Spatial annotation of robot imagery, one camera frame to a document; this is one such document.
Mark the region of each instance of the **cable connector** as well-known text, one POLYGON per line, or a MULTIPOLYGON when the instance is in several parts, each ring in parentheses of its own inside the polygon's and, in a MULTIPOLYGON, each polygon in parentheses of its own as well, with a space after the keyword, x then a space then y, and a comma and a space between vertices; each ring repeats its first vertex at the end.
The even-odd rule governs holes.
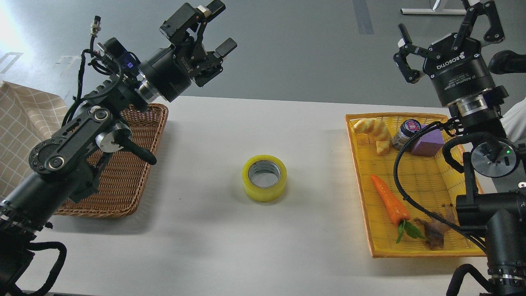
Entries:
POLYGON ((93 37, 97 37, 97 33, 100 32, 100 30, 102 30, 102 28, 100 27, 100 16, 95 16, 91 28, 92 32, 90 33, 90 35, 93 37))

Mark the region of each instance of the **orange carrot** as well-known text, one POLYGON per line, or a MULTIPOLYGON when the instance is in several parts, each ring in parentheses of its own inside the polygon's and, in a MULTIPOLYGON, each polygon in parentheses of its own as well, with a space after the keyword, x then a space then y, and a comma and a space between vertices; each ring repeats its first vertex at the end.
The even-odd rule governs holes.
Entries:
POLYGON ((386 205, 389 218, 394 225, 398 226, 402 220, 409 221, 411 216, 402 202, 391 192, 387 184, 376 175, 371 175, 376 191, 380 194, 383 203, 386 205))
POLYGON ((380 194, 380 197, 382 197, 383 203, 386 205, 387 213, 389 214, 391 222, 393 222, 393 224, 398 228, 398 238, 396 243, 399 243, 402 239, 404 230, 408 236, 414 239, 421 238, 427 240, 427 238, 423 236, 422 232, 416 226, 411 224, 411 222, 409 222, 409 219, 411 219, 409 211, 391 192, 387 184, 376 175, 371 175, 371 180, 376 187, 376 191, 378 191, 378 194, 380 194))

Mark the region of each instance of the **purple foam block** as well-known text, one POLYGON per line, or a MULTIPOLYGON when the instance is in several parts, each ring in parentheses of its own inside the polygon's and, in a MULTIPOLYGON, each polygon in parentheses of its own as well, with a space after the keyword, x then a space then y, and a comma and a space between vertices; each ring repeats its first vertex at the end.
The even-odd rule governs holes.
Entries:
POLYGON ((416 156, 434 156, 442 146, 444 146, 442 133, 439 130, 435 130, 418 139, 411 150, 411 154, 416 156))

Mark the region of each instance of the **jar lid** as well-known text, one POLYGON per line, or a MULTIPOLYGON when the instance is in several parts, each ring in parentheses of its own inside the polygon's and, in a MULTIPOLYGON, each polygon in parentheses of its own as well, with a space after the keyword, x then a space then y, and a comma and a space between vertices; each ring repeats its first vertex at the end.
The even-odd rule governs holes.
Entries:
POLYGON ((408 119, 402 123, 402 126, 400 127, 400 130, 402 133, 408 137, 412 137, 414 134, 416 134, 419 130, 422 129, 422 126, 420 125, 420 122, 418 122, 415 119, 408 119))

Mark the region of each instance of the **croissant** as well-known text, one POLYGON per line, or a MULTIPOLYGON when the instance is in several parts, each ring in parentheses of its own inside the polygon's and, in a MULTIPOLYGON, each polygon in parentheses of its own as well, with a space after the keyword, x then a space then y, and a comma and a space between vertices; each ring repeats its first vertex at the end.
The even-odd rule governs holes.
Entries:
POLYGON ((386 124, 378 118, 360 119, 352 129, 356 134, 366 133, 376 141, 376 154, 384 155, 391 147, 391 134, 386 124))

